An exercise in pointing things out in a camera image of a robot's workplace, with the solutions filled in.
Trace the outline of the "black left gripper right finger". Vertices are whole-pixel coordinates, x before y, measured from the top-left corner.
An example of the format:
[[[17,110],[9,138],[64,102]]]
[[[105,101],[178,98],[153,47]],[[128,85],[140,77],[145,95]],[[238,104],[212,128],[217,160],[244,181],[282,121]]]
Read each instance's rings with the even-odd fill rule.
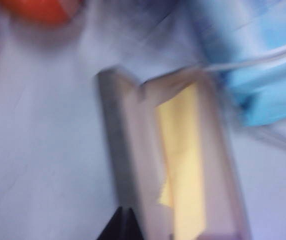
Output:
[[[132,208],[128,209],[127,214],[127,239],[143,240],[143,234]]]

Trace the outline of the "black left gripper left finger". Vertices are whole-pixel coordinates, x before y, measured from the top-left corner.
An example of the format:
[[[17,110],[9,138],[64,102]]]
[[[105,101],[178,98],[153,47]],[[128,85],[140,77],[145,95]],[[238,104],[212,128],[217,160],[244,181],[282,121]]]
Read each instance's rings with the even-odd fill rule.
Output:
[[[123,207],[118,207],[97,240],[124,240],[126,214]]]

